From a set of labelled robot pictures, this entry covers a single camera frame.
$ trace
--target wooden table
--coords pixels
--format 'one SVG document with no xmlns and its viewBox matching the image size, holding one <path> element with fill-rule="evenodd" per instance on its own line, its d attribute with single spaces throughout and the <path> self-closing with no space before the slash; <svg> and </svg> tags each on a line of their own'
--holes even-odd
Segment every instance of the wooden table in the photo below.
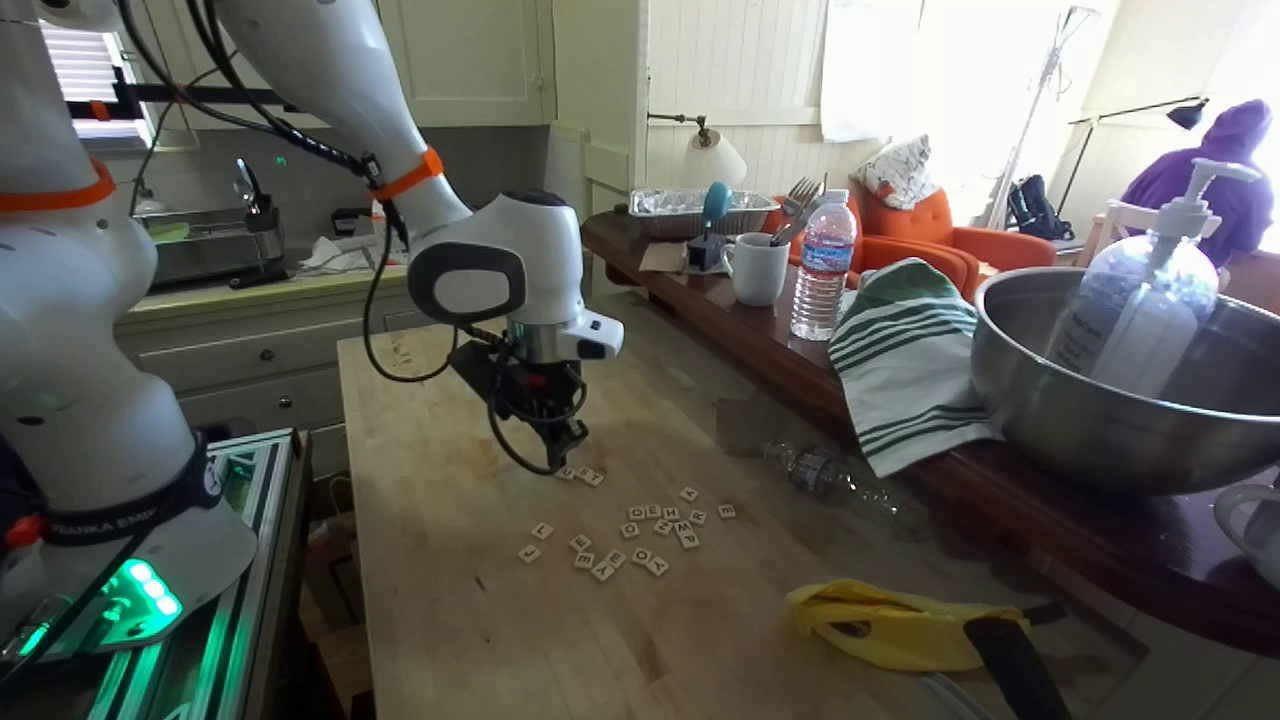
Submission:
<svg viewBox="0 0 1280 720">
<path fill-rule="evenodd" d="M 793 492 L 752 447 L 758 434 L 818 445 L 814 427 L 642 298 L 591 306 L 626 324 L 626 351 L 587 362 L 591 434 L 572 450 L 577 469 L 603 472 L 599 486 L 521 472 L 457 374 L 389 385 L 356 338 L 340 343 L 378 715 L 950 715 L 947 691 L 1004 715 L 983 675 L 892 675 L 795 637 L 784 590 L 860 574 L 942 601 L 1035 603 L 1043 583 L 997 571 L 986 550 L 932 528 L 907 498 Z M 377 351 L 410 372 L 442 343 L 442 328 L 395 332 Z M 701 549 L 650 528 L 623 540 L 623 512 L 642 503 L 704 506 Z M 642 544 L 673 567 L 626 565 L 599 583 L 572 567 L 580 531 L 596 549 Z M 541 549 L 532 565 L 517 558 L 524 544 Z M 1081 617 L 1040 626 L 1035 644 L 1081 711 L 1130 666 L 1129 649 Z"/>
<path fill-rule="evenodd" d="M 825 347 L 793 338 L 781 312 L 744 312 L 727 278 L 639 273 L 642 235 L 623 210 L 591 215 L 585 242 L 614 278 L 642 288 L 723 358 L 847 439 L 839 379 Z M 955 519 L 1004 544 L 1030 549 L 1113 590 L 1209 641 L 1280 655 L 1280 590 L 1266 586 L 1210 519 L 1210 497 L 1098 498 L 1076 492 L 1004 445 L 973 445 L 907 472 Z"/>
</svg>

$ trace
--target water bottle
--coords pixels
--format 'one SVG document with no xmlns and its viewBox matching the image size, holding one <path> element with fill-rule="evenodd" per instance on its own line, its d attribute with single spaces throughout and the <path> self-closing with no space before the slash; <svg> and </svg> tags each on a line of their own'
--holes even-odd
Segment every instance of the water bottle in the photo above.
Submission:
<svg viewBox="0 0 1280 720">
<path fill-rule="evenodd" d="M 855 219 L 847 191 L 827 187 L 818 207 L 808 215 L 800 238 L 800 276 L 793 296 L 793 335 L 827 338 L 839 312 L 845 273 L 852 269 Z"/>
</svg>

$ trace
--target purple object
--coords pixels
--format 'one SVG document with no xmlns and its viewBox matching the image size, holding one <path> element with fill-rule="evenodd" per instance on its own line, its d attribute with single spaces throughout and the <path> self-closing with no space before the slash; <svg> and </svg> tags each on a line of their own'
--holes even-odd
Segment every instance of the purple object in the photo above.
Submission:
<svg viewBox="0 0 1280 720">
<path fill-rule="evenodd" d="M 1273 123 L 1273 113 L 1265 98 L 1247 98 L 1247 102 L 1218 113 L 1210 119 L 1210 129 L 1203 130 L 1198 146 L 1165 152 L 1151 168 L 1143 168 L 1125 187 L 1125 204 L 1159 207 L 1159 204 L 1182 194 L 1195 157 L 1253 163 L 1253 152 L 1265 143 L 1266 123 Z M 1228 265 L 1239 251 L 1255 251 L 1255 242 L 1265 238 L 1265 230 L 1273 224 L 1273 182 L 1266 180 L 1255 180 L 1255 182 L 1217 180 L 1203 191 L 1203 199 L 1209 199 L 1210 215 L 1218 215 L 1224 224 L 1198 238 L 1198 251 L 1210 265 Z"/>
</svg>

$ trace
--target spray bottle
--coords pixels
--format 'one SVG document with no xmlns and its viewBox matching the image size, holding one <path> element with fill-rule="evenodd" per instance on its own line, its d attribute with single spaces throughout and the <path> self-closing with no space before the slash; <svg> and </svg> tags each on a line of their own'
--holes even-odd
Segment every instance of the spray bottle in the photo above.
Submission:
<svg viewBox="0 0 1280 720">
<path fill-rule="evenodd" d="M 1203 204 L 1217 176 L 1259 173 L 1195 157 L 1188 191 L 1157 210 L 1149 235 L 1107 242 L 1087 265 L 1046 335 L 1046 358 L 1125 393 L 1165 396 L 1218 291 L 1217 269 L 1195 249 L 1217 219 Z"/>
</svg>

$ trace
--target black handle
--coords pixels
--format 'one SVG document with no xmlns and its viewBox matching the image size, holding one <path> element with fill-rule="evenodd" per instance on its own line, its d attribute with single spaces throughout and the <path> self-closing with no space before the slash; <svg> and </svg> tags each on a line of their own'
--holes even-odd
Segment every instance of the black handle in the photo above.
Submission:
<svg viewBox="0 0 1280 720">
<path fill-rule="evenodd" d="M 1046 675 L 1043 655 L 1022 637 L 1021 624 L 1001 617 L 980 617 L 963 624 L 963 637 L 983 655 L 986 670 L 997 675 L 1004 705 L 1021 720 L 1070 720 L 1057 681 Z"/>
</svg>

